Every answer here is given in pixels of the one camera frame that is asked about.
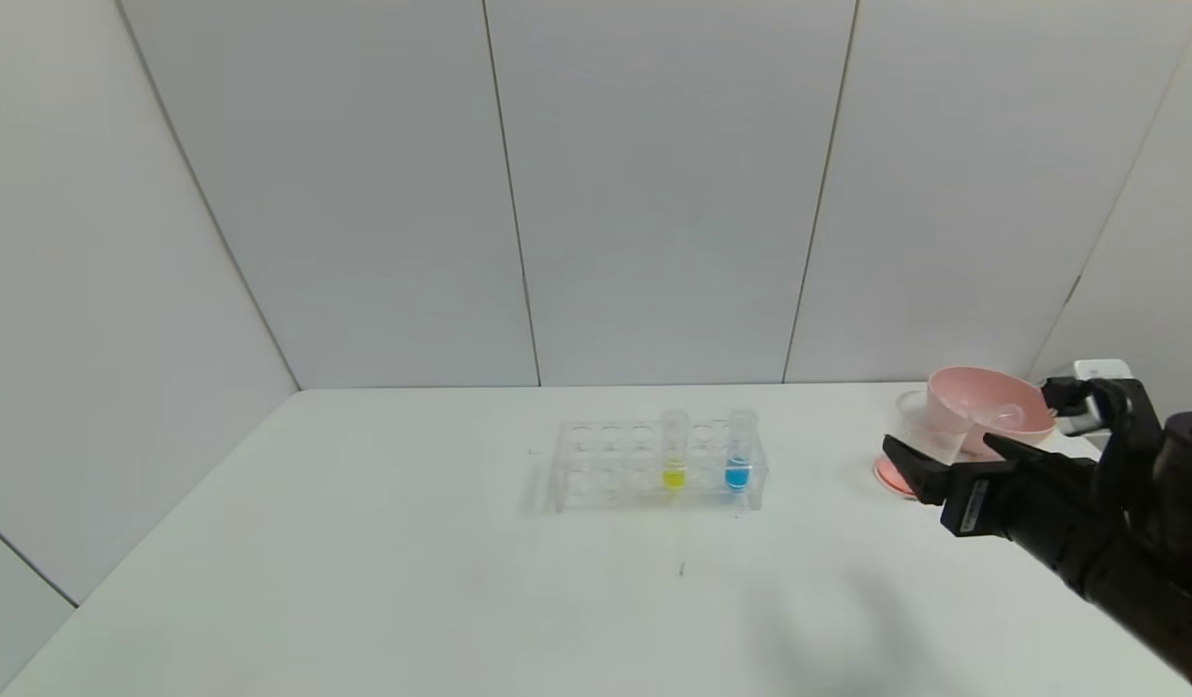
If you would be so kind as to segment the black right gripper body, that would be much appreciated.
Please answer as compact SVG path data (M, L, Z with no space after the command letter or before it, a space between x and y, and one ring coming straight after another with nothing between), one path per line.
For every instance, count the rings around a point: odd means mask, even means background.
M1105 522L1088 500L1092 462L993 475L986 463L951 468L940 525L955 537L1010 541L1047 566L1069 590L1084 590L1092 559L1105 546Z

